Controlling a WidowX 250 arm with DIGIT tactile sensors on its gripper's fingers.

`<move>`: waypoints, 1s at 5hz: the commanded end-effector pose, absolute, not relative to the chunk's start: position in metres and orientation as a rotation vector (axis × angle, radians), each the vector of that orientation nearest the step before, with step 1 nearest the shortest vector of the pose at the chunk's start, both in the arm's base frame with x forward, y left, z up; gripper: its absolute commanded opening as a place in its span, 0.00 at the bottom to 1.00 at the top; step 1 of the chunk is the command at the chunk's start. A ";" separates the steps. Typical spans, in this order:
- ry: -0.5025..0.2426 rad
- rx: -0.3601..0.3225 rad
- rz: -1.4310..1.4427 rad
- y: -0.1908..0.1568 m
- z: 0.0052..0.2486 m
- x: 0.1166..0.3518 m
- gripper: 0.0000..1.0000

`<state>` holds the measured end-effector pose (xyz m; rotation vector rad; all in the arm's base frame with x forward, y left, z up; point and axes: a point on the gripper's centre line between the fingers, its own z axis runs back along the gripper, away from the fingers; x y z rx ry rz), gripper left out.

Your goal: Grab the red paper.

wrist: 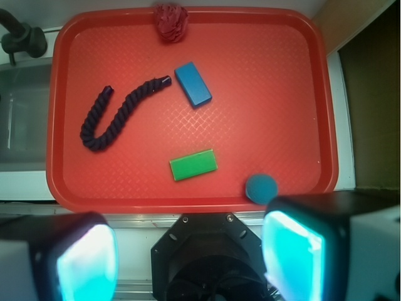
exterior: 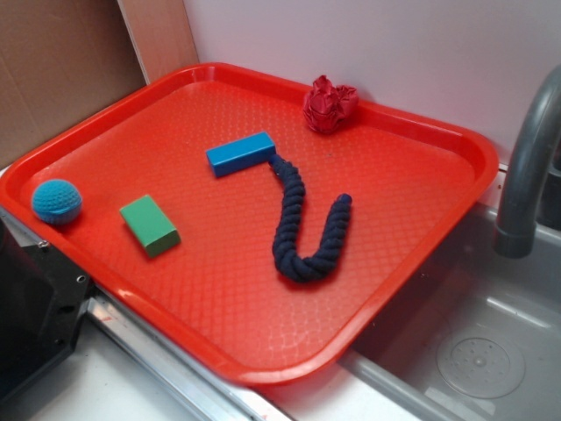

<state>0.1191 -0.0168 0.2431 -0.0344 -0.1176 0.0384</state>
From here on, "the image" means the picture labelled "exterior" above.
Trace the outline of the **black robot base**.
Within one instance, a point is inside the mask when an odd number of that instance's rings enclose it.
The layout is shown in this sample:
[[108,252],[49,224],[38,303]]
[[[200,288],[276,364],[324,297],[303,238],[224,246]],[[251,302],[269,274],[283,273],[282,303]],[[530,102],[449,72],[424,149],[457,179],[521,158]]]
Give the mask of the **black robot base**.
[[1,224],[1,403],[75,350],[90,276],[55,246],[21,246]]

